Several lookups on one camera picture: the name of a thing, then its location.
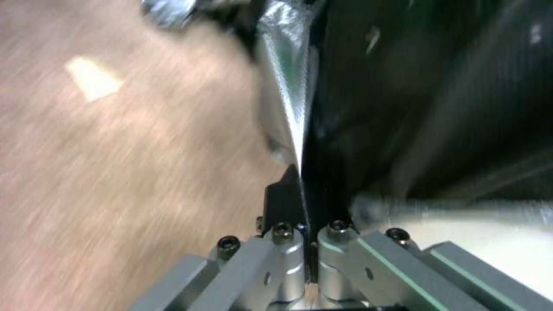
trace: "metal block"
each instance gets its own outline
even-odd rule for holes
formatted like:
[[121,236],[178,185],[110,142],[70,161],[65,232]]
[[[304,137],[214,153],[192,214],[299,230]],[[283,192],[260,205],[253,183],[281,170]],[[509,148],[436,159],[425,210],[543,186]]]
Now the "metal block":
[[344,274],[373,305],[416,310],[486,310],[379,232],[349,243]]
[[426,250],[423,259],[489,309],[553,310],[553,302],[451,242]]
[[252,237],[226,263],[189,311],[266,310],[282,284],[283,257],[271,241]]
[[188,255],[137,299],[131,311],[186,309],[219,271],[214,262]]

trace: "floor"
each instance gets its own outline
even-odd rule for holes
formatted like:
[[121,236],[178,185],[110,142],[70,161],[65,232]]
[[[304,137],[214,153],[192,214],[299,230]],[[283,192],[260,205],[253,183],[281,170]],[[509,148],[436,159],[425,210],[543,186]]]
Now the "floor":
[[[284,166],[233,37],[160,33],[137,0],[1,0],[0,55],[0,310],[125,310],[184,254],[254,234]],[[75,57],[122,87],[90,101]]]

